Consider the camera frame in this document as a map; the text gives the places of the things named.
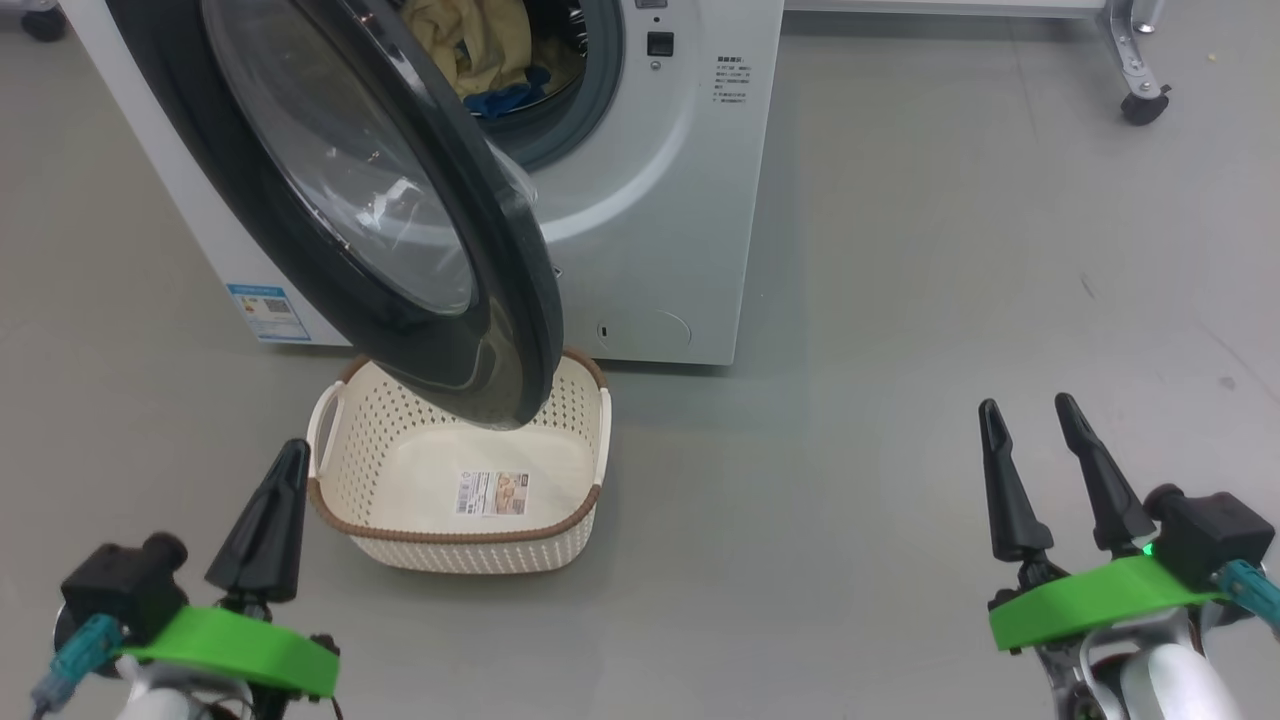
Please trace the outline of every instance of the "brown basket rim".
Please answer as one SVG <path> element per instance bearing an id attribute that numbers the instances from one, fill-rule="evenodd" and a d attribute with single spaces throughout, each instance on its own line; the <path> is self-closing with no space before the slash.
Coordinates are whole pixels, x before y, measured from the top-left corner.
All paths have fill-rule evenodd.
<path id="1" fill-rule="evenodd" d="M 595 361 L 591 360 L 585 352 L 572 347 L 566 347 L 564 357 L 568 357 L 570 360 L 573 360 L 579 365 L 586 368 L 586 370 L 591 373 L 591 378 L 595 379 L 596 387 L 600 389 L 607 389 L 609 387 L 605 382 L 604 372 L 600 370 L 600 366 L 596 365 Z M 356 373 L 369 364 L 369 360 L 370 357 L 366 355 L 360 355 L 352 360 L 351 365 L 347 365 L 339 375 L 342 383 L 349 383 L 351 379 L 356 377 Z M 381 528 L 355 525 L 346 520 L 340 520 L 333 514 L 333 510 L 330 510 L 329 505 L 324 501 L 324 493 L 320 491 L 320 480 L 317 478 L 307 478 L 307 497 L 311 498 L 311 505 L 316 509 L 316 512 L 320 514 L 320 519 L 346 536 L 415 544 L 490 544 L 543 541 L 573 529 L 573 527 L 586 519 L 588 514 L 590 514 L 595 507 L 595 503 L 600 497 L 600 486 L 593 484 L 591 489 L 588 491 L 586 500 L 582 501 L 582 505 L 580 505 L 572 515 L 559 523 L 547 528 L 518 530 L 513 533 L 411 533 L 407 530 L 385 530 Z"/>

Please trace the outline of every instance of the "metal rack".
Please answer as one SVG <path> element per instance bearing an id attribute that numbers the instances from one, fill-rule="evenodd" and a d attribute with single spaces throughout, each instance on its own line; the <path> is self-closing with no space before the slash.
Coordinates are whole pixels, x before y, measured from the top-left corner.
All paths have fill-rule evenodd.
<path id="1" fill-rule="evenodd" d="M 1167 85 L 1156 81 L 1138 37 L 1156 31 L 1165 0 L 787 0 L 787 10 L 995 15 L 1093 19 L 1129 86 L 1120 104 L 1125 120 L 1146 126 L 1169 106 Z"/>

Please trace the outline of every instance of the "caster wheel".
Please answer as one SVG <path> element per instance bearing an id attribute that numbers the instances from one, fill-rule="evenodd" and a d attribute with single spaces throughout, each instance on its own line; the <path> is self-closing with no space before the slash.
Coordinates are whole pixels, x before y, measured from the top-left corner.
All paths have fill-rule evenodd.
<path id="1" fill-rule="evenodd" d="M 1124 114 L 1125 122 L 1130 126 L 1142 127 L 1149 126 L 1156 122 L 1156 118 L 1165 111 L 1169 106 L 1169 91 L 1172 90 L 1167 85 L 1160 88 L 1158 97 L 1138 97 L 1134 94 L 1129 94 L 1120 104 L 1120 113 Z"/>
<path id="2" fill-rule="evenodd" d="M 67 15 L 56 8 L 33 10 L 22 17 L 22 29 L 41 42 L 55 42 L 67 35 Z"/>

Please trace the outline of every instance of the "product sticker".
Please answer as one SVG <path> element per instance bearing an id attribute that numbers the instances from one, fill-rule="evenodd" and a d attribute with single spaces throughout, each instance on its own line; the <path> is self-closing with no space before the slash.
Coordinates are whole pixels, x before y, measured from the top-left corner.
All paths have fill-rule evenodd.
<path id="1" fill-rule="evenodd" d="M 257 340 L 308 342 L 311 336 L 284 296 L 283 287 L 269 284 L 228 284 L 236 305 Z"/>
<path id="2" fill-rule="evenodd" d="M 742 105 L 751 85 L 751 65 L 741 55 L 716 56 L 716 82 L 712 101 L 718 105 Z"/>
<path id="3" fill-rule="evenodd" d="M 456 515 L 524 515 L 529 502 L 529 473 L 472 473 L 458 478 Z"/>

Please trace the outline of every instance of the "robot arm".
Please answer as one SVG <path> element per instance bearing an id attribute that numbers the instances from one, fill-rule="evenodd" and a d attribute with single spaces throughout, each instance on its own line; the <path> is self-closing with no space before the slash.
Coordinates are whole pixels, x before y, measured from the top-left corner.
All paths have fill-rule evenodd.
<path id="1" fill-rule="evenodd" d="M 106 544 L 77 568 L 35 716 L 61 710 L 90 671 L 131 683 L 119 716 L 129 720 L 280 720 L 296 700 L 332 697 L 333 639 L 271 624 L 270 603 L 297 596 L 308 461 L 305 441 L 287 442 L 244 506 L 205 575 L 225 592 L 218 607 L 188 605 L 173 578 L 187 551 L 173 536 Z"/>
<path id="2" fill-rule="evenodd" d="M 1235 701 L 1204 657 L 1203 606 L 1235 602 L 1276 623 L 1280 591 L 1261 565 L 1275 529 L 1229 493 L 1187 498 L 1172 486 L 1144 505 L 1075 400 L 1055 400 L 1068 447 L 1079 457 L 1098 550 L 1112 561 L 1070 575 L 1052 565 L 1048 528 L 1037 520 L 1012 462 L 1012 439 L 993 400 L 978 410 L 992 550 L 1020 562 L 1018 589 L 988 605 L 1002 651 L 1034 650 L 1059 720 L 1240 720 Z M 1138 537 L 1160 536 L 1143 548 Z M 1098 659 L 1130 643 L 1133 653 Z"/>

